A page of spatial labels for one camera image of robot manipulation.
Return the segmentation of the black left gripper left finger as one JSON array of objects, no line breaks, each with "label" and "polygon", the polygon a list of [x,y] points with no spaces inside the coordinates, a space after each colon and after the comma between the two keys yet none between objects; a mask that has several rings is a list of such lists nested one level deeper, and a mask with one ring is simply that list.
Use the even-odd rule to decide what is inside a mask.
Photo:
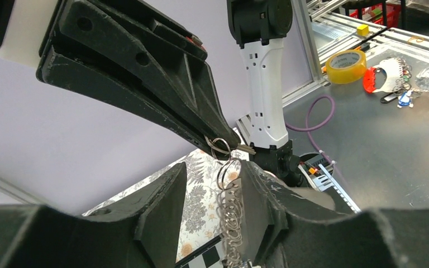
[{"label": "black left gripper left finger", "polygon": [[187,168],[71,216],[46,205],[0,205],[0,267],[174,267]]}]

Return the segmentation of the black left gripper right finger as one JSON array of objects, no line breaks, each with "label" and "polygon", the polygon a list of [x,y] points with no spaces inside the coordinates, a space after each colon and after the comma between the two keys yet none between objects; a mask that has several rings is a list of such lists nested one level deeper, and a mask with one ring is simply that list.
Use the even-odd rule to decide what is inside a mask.
[{"label": "black left gripper right finger", "polygon": [[325,208],[241,163],[244,257],[262,267],[429,267],[429,209]]}]

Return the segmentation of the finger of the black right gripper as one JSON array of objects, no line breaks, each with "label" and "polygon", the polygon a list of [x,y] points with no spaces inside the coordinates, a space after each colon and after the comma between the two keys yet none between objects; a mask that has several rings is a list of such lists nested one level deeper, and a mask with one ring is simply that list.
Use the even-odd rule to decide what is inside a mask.
[{"label": "finger of the black right gripper", "polygon": [[205,138],[240,144],[220,106],[207,52],[179,23],[144,1],[61,1],[57,47],[104,57],[138,77]]},{"label": "finger of the black right gripper", "polygon": [[111,62],[93,55],[73,55],[51,46],[37,68],[39,81],[109,104],[174,132],[202,151],[222,159],[200,131],[170,109],[142,81]]}]

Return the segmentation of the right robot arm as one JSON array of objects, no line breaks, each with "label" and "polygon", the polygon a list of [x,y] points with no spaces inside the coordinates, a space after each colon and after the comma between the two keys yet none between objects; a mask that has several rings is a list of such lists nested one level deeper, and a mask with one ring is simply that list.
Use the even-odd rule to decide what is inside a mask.
[{"label": "right robot arm", "polygon": [[[228,26],[251,92],[250,160],[303,186],[283,116],[289,1],[228,1]],[[242,149],[219,103],[196,35],[144,1],[59,1],[40,47],[37,79],[162,126],[225,160]]]}]

